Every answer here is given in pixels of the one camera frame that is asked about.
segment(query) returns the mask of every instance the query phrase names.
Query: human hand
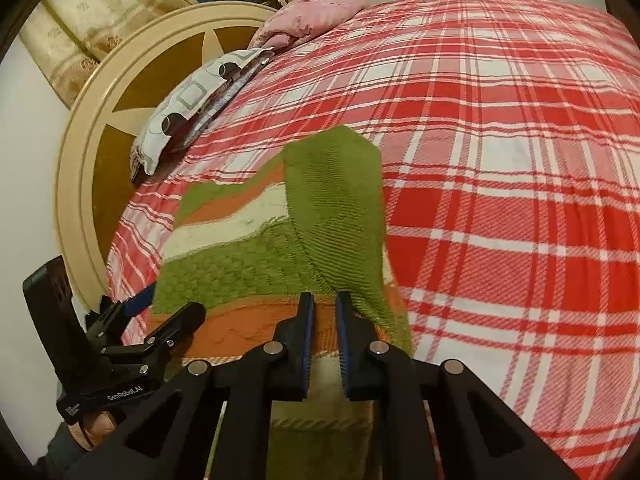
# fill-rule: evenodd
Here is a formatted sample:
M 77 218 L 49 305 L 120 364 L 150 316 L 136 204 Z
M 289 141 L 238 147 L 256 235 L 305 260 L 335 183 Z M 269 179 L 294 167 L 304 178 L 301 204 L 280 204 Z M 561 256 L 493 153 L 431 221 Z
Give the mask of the human hand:
M 69 431 L 74 440 L 87 451 L 90 451 L 100 444 L 116 429 L 116 421 L 109 412 L 85 415 L 83 425 L 84 432 L 78 422 L 69 426 Z

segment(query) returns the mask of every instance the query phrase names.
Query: silver bolt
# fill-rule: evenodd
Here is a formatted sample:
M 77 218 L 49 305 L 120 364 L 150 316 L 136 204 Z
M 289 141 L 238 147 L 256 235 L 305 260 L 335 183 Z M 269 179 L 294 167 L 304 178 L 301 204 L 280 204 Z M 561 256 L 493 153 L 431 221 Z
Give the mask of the silver bolt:
M 452 375 L 458 375 L 465 371 L 465 365 L 457 359 L 448 359 L 444 363 L 444 369 Z
M 376 340 L 369 343 L 369 350 L 374 354 L 386 354 L 389 352 L 389 344 L 384 341 Z
M 187 366 L 187 371 L 191 375 L 202 375 L 209 369 L 209 363 L 203 361 L 202 359 L 198 359 L 196 361 L 191 361 L 189 366 Z
M 269 341 L 262 347 L 265 354 L 276 355 L 284 350 L 284 345 L 280 341 Z

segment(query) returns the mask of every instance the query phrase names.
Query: curved headboard frame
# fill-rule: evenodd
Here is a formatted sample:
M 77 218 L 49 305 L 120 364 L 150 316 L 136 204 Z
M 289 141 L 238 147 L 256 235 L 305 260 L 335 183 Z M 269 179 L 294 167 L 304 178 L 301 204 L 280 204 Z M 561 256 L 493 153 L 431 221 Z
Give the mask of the curved headboard frame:
M 222 54 L 214 30 L 257 28 L 273 13 L 273 9 L 247 2 L 209 2 L 176 10 L 123 41 L 82 88 L 71 110 L 58 157 L 54 216 L 69 279 L 85 306 L 97 306 L 100 298 L 108 294 L 104 255 L 95 231 L 92 186 L 100 138 L 105 127 L 115 120 L 113 110 L 120 97 L 136 76 L 170 47 L 204 33 L 205 62 Z M 135 115 L 126 116 L 134 123 L 130 130 L 140 126 L 141 118 Z M 122 117 L 118 121 L 122 129 Z

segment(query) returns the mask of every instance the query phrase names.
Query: headboard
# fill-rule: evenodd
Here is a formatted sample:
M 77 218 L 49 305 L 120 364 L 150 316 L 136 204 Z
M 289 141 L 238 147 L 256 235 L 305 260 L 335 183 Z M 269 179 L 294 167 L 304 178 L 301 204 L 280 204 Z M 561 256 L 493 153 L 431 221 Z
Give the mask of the headboard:
M 245 2 L 176 10 L 138 30 L 95 70 L 76 100 L 56 175 L 56 229 L 72 286 L 95 308 L 108 293 L 105 260 L 134 188 L 129 149 L 162 99 L 204 62 L 247 47 L 273 14 Z

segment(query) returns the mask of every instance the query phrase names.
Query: red plaid bed sheet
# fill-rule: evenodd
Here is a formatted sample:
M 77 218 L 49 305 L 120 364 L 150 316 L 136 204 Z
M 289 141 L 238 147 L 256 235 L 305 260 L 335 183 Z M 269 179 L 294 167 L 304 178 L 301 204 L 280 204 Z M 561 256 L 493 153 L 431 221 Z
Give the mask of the red plaid bed sheet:
M 161 184 L 108 259 L 153 282 L 191 182 L 242 182 L 346 124 L 380 147 L 389 257 L 416 357 L 463 360 L 583 479 L 640 426 L 640 52 L 550 0 L 403 0 L 274 59 Z M 133 322 L 127 342 L 145 331 Z

